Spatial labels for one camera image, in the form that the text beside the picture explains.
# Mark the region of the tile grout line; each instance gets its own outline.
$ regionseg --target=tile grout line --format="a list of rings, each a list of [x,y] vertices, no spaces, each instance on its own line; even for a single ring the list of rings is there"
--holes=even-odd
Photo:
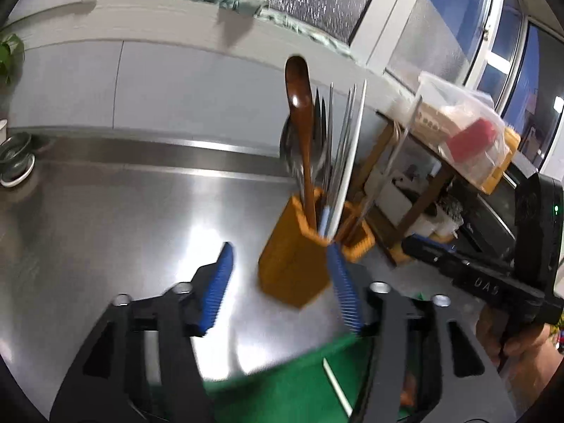
[[[121,42],[121,49],[119,50],[119,59],[117,60],[117,71],[116,71],[116,84],[114,86],[114,108],[112,109],[112,129],[115,128],[115,120],[116,120],[116,96],[117,96],[117,78],[119,77],[119,65],[121,64],[121,55],[123,53],[123,45],[125,41]]]

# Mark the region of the green plant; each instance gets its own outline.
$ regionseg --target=green plant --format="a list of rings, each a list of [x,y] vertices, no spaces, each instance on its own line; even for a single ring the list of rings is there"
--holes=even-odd
[[[24,56],[24,42],[15,34],[8,35],[0,42],[0,80],[6,84],[12,81],[15,58]]]

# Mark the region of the black bowl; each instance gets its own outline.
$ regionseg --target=black bowl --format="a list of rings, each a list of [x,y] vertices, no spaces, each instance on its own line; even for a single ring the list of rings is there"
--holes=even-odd
[[[0,173],[5,180],[14,180],[27,168],[32,137],[22,132],[12,135],[0,145]]]

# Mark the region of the yellow container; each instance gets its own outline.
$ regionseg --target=yellow container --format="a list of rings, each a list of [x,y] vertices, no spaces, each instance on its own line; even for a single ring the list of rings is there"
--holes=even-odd
[[[352,211],[345,203],[345,213]],[[342,246],[349,262],[358,261],[376,239],[366,221],[358,228],[351,246]],[[285,304],[301,308],[329,284],[325,248],[329,241],[307,224],[298,197],[292,196],[278,219],[258,260],[258,281],[262,291]]]
[[[497,184],[499,183],[499,180],[503,176],[503,173],[507,170],[507,167],[509,167],[511,159],[513,159],[513,155],[517,151],[517,148],[519,147],[519,143],[521,142],[521,137],[519,136],[519,134],[517,134],[517,132],[515,132],[513,129],[509,127],[505,128],[504,139],[505,139],[505,144],[509,148],[509,152],[507,153],[503,161],[503,164],[501,164],[499,167],[496,167],[493,173],[480,187],[480,190],[484,194],[490,195],[494,191]]]

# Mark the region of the human hand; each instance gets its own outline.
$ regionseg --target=human hand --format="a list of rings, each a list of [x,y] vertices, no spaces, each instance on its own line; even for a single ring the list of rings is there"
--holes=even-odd
[[[494,319],[493,309],[484,306],[476,324],[476,337],[497,367],[501,345],[493,333]],[[548,324],[531,325],[508,339],[503,349],[509,358],[516,358],[509,365],[508,378],[515,396],[527,407],[539,397],[562,360],[549,337]]]

